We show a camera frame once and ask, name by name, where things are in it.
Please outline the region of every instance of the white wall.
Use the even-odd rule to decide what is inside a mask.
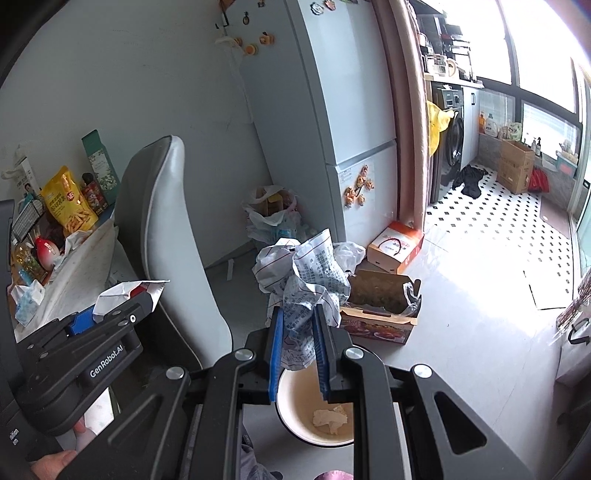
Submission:
[[[80,139],[97,128],[122,176],[141,147],[178,135],[204,264],[242,245],[240,202],[270,177],[225,52],[213,43],[219,20],[217,0],[71,0],[0,89],[0,170],[26,142],[40,185],[63,164],[79,178],[90,170]],[[9,186],[0,180],[0,198],[14,194]]]

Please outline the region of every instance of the black clothing on floor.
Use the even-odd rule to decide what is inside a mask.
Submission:
[[[481,194],[478,182],[481,181],[482,177],[487,174],[488,172],[486,170],[474,168],[471,165],[466,165],[460,170],[460,173],[453,181],[452,188],[456,189],[463,183],[464,188],[462,189],[462,194],[467,195],[473,199],[477,199]]]

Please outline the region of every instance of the yellow snack bag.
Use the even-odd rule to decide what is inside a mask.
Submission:
[[[72,179],[68,167],[60,168],[57,175],[41,189],[41,196],[68,235],[78,230],[90,230],[99,219]]]

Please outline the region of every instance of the white cabinet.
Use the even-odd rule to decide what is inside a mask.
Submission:
[[[478,155],[478,118],[480,117],[480,89],[462,87],[464,91],[464,149],[462,168]]]

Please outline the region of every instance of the cartoon magnet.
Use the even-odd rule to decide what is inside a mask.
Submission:
[[[273,45],[275,43],[275,35],[269,35],[267,32],[263,32],[259,37],[261,45]]]
[[[244,47],[245,55],[256,55],[257,52],[258,52],[258,48],[253,43],[250,43],[246,47]]]
[[[314,2],[310,5],[310,9],[314,15],[322,15],[324,13],[324,7],[318,2]]]

